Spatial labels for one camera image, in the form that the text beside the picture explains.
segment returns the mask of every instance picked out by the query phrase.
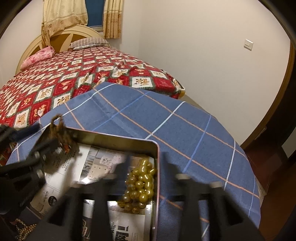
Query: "light switch button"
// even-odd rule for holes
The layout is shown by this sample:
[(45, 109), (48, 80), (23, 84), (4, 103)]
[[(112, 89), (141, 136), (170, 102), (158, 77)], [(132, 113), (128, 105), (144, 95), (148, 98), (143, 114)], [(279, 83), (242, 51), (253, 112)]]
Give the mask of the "light switch button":
[(247, 40), (247, 39), (246, 39), (246, 40), (244, 41), (244, 47), (247, 48), (247, 49), (249, 49), (249, 50), (252, 50), (252, 48), (253, 48), (253, 44), (254, 44), (254, 43), (251, 42), (250, 40)]

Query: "window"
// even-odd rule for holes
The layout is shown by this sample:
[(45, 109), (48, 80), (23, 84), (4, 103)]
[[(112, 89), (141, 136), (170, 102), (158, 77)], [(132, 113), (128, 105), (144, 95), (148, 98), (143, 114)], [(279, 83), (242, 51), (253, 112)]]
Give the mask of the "window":
[(87, 26), (96, 31), (103, 31), (104, 3), (105, 0), (85, 0), (89, 17)]

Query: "pink pillow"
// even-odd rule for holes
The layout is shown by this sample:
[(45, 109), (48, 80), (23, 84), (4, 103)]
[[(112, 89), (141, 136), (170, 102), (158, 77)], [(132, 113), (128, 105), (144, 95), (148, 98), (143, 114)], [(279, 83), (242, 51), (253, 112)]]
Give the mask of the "pink pillow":
[(50, 59), (54, 56), (54, 48), (52, 46), (48, 46), (46, 48), (43, 48), (39, 50), (36, 54), (33, 54), (32, 56), (25, 59), (25, 61), (22, 63), (20, 70), (24, 70), (30, 66), (33, 66), (34, 64)]

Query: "curtain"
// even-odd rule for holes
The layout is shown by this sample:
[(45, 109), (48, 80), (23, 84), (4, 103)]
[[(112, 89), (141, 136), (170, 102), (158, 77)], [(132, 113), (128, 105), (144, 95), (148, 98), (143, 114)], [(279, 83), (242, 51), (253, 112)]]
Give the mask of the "curtain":
[(106, 0), (103, 29), (106, 39), (121, 38), (123, 0)]
[(87, 25), (85, 0), (44, 0), (41, 26), (42, 46), (50, 46), (50, 37), (76, 24)]

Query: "headboard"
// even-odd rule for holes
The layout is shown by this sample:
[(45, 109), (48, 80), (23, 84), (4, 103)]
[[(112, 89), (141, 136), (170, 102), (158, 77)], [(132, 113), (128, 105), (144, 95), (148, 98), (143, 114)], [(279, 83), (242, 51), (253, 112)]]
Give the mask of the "headboard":
[[(83, 26), (83, 25), (76, 25), (65, 29), (63, 31), (57, 32), (50, 38), (51, 46), (54, 48), (56, 53), (60, 53), (63, 51), (68, 50), (70, 43), (84, 38), (91, 38), (91, 37), (101, 37), (102, 36), (95, 30)], [(22, 65), (23, 61), (28, 58), (29, 56), (35, 54), (39, 50), (42, 49), (41, 44), (41, 35), (39, 35), (26, 49), (23, 53), (20, 61), (17, 65), (17, 70), (15, 74), (20, 72), (20, 66)]]

